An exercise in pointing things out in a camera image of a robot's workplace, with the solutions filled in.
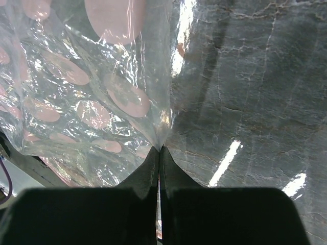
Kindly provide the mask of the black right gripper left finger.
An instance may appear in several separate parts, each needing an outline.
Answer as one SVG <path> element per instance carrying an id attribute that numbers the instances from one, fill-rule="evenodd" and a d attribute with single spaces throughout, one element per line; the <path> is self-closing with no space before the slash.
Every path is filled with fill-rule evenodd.
<path id="1" fill-rule="evenodd" d="M 1 218 L 1 244 L 156 244 L 159 153 L 122 183 L 23 191 Z"/>

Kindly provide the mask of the clear pink-dotted zip bag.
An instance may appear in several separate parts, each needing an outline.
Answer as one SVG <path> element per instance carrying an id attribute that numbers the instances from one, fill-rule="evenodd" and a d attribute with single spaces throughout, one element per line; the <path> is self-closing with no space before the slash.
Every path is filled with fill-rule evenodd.
<path id="1" fill-rule="evenodd" d="M 1 1 L 1 130 L 70 186 L 116 186 L 186 110 L 196 1 Z"/>

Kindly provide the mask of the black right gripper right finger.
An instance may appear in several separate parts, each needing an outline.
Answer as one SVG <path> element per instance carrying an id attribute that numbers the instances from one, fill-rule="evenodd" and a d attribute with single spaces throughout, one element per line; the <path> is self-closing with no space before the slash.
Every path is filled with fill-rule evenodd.
<path id="1" fill-rule="evenodd" d="M 159 180 L 164 244 L 309 244 L 293 201 L 266 187 L 204 187 L 163 147 Z"/>

